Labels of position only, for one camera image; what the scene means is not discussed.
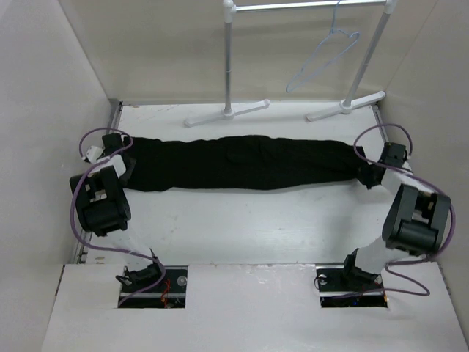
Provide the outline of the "black trousers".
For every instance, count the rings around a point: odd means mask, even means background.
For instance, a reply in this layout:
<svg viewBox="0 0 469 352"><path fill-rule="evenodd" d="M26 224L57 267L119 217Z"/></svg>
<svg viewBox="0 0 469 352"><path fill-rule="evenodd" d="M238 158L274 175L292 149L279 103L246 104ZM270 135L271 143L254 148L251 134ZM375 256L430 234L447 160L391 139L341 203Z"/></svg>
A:
<svg viewBox="0 0 469 352"><path fill-rule="evenodd" d="M269 191L358 178L362 147L334 140L228 136L192 142L135 138L125 155L135 166L131 190L251 189Z"/></svg>

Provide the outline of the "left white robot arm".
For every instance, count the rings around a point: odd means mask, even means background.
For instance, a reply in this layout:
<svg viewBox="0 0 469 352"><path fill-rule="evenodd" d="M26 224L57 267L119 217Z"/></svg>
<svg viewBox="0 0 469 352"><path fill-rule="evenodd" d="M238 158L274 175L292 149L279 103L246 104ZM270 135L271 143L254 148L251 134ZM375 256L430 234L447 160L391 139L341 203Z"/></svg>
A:
<svg viewBox="0 0 469 352"><path fill-rule="evenodd" d="M123 186L134 167L132 159L124 156L124 151L133 146L133 138L124 131L112 128L109 134L102 136L102 147L91 146L84 151L82 145L85 138L98 131L96 128L85 133L78 144L81 159L90 167L85 173L72 176L69 180L72 191L70 227L76 239L89 249L149 260L151 264L145 269L124 270L118 280L122 285L132 287L134 293L157 292L163 287L166 269L154 252L146 255L132 249L96 246L81 238L77 231L75 223L78 221L85 232L106 237L111 232L127 230L131 219Z"/></svg>

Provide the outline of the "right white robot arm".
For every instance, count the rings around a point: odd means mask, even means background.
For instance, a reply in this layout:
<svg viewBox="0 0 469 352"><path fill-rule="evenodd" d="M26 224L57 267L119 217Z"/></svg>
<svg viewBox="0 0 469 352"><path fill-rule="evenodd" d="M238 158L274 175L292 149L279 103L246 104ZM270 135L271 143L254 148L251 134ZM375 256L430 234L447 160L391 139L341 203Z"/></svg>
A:
<svg viewBox="0 0 469 352"><path fill-rule="evenodd" d="M440 250L451 215L451 199L405 167L407 150L386 142L380 159L360 168L358 180L368 189L382 186L394 196L379 238L347 255L340 282L348 290L372 283L387 264L407 257L429 258Z"/></svg>

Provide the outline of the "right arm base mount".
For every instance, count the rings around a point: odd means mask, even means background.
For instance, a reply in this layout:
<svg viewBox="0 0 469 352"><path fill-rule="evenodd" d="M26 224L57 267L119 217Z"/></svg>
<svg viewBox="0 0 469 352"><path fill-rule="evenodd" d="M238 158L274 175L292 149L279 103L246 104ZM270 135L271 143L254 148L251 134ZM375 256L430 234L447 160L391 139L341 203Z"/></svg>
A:
<svg viewBox="0 0 469 352"><path fill-rule="evenodd" d="M314 286L319 291L322 308L387 308L381 277L368 279L346 278L342 265L316 267Z"/></svg>

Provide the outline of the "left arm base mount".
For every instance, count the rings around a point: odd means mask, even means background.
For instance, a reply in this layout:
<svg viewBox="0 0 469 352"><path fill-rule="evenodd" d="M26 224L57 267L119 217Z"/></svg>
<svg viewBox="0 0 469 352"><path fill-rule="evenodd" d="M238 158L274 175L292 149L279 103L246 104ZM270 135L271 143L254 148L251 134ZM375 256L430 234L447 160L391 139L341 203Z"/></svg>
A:
<svg viewBox="0 0 469 352"><path fill-rule="evenodd" d="M129 271L125 267L122 275L116 279L120 283L117 307L122 309L183 309L186 304L188 286L188 266L167 266L166 272L158 285L153 285L161 274L155 265L149 265L140 271Z"/></svg>

